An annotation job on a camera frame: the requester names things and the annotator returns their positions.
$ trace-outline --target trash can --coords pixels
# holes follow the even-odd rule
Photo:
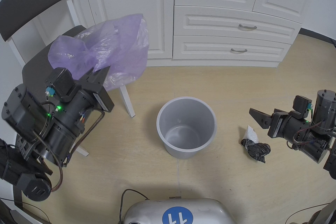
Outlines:
[[[178,97],[161,108],[156,127],[169,154],[187,159],[211,143],[217,121],[215,113],[202,100]]]

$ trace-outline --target drawer handle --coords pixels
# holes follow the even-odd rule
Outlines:
[[[251,30],[255,30],[257,29],[257,26],[254,26],[254,27],[250,27],[250,26],[244,26],[244,25],[239,25],[240,28],[244,28],[244,29],[251,29]]]
[[[247,49],[245,49],[245,50],[234,50],[234,49],[231,49],[231,51],[243,53],[243,52],[247,52]]]

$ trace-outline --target wooden floor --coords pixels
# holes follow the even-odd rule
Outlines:
[[[335,81],[334,46],[302,35],[278,68],[148,67],[127,86],[136,116],[129,117],[117,90],[110,92],[115,108],[82,143],[90,155],[76,152],[64,168],[61,188],[47,200],[32,203],[53,224],[117,224],[120,196],[133,188],[155,200],[170,196],[219,200],[239,224],[284,224],[297,210],[335,199],[336,180],[323,169],[326,157],[316,164],[290,150],[284,139],[269,138],[249,109],[290,111],[295,95],[305,95],[315,104],[319,89],[336,91]],[[218,121],[213,142],[186,160],[169,155],[156,131],[160,108],[178,96],[207,102]],[[97,117],[91,114],[88,126]],[[271,146],[266,164],[250,158],[240,145],[247,125],[260,142]],[[54,185],[59,173],[57,167],[53,170]],[[141,200],[138,194],[127,193],[123,212]],[[320,209],[300,212],[289,223],[306,222]]]

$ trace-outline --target trash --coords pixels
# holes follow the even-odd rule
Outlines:
[[[245,135],[240,143],[245,146],[248,154],[262,163],[265,163],[265,156],[271,152],[268,144],[259,143],[258,136],[251,126],[247,126]]]
[[[75,37],[59,36],[48,53],[51,66],[67,68],[80,79],[94,67],[111,66],[104,81],[107,91],[137,80],[145,71],[149,48],[147,24],[142,14],[107,20]]]

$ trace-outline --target translucent plastic bag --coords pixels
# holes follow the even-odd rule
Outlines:
[[[79,79],[94,67],[111,66],[104,81],[107,91],[137,80],[145,71],[148,30],[142,14],[108,20],[77,36],[59,36],[53,42],[48,60],[53,68],[65,67]]]

